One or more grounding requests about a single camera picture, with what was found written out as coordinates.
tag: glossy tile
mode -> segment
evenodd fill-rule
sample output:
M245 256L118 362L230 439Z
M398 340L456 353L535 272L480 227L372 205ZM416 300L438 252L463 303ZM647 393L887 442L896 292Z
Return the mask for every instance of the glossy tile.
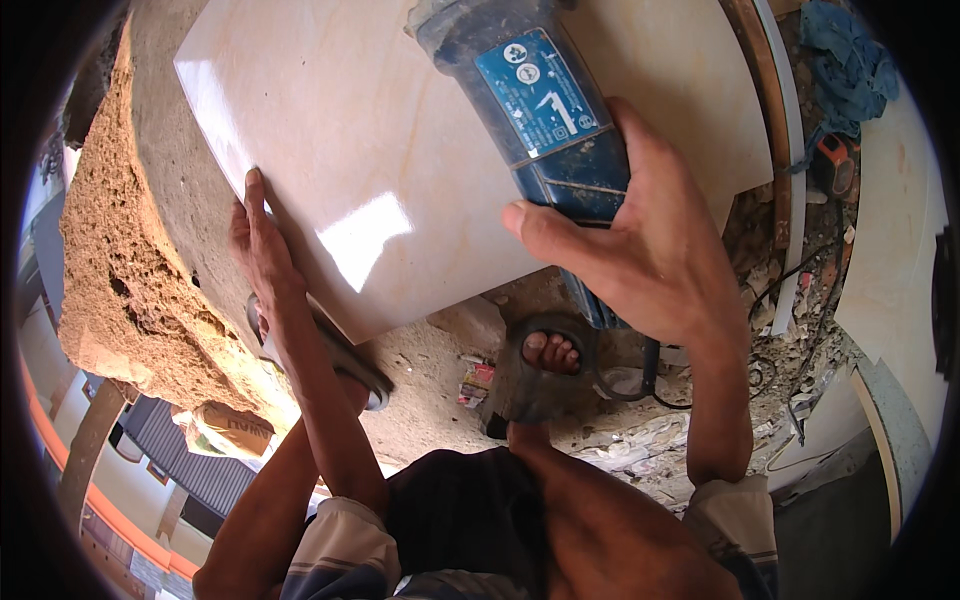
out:
M230 185L242 194L247 169L262 169L311 294L354 343L543 266L499 224L518 192L479 118L402 31L414 3L211 0L175 58ZM601 88L634 101L691 156L724 223L733 195L772 172L722 10L663 3L706 36L645 25L644 11L667 24L681 15L660 3L581 4L564 23Z

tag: left hand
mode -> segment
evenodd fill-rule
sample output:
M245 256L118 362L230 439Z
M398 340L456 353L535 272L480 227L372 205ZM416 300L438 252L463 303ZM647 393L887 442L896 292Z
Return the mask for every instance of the left hand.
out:
M247 172L246 185L244 202L233 205L228 246L269 315L278 299L305 301L306 283L294 268L283 236L264 209L263 176L259 169Z

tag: blue angle grinder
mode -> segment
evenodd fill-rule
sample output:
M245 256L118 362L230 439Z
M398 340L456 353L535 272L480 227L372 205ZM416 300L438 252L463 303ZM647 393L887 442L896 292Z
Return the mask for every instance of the blue angle grinder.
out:
M407 33L467 94L523 198L581 227L608 228L630 181L627 149L560 24L575 0L420 0ZM626 327L572 273L594 328Z

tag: forearm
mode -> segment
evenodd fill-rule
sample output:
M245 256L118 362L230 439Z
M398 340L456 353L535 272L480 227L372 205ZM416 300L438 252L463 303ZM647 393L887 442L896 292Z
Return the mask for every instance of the forearm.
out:
M735 483L753 452L747 350L718 335L688 348L693 373L693 409L686 470L695 486L714 479Z
M333 371L304 295L278 295L264 305L320 475L334 495L351 498L384 515L386 481Z
M318 474L298 421L217 532L194 576L198 598L272 597L300 544Z

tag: grinder label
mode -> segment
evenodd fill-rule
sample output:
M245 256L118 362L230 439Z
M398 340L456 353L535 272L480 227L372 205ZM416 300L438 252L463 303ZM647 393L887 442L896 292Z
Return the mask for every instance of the grinder label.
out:
M515 37L474 62L530 158L596 132L593 111L543 29Z

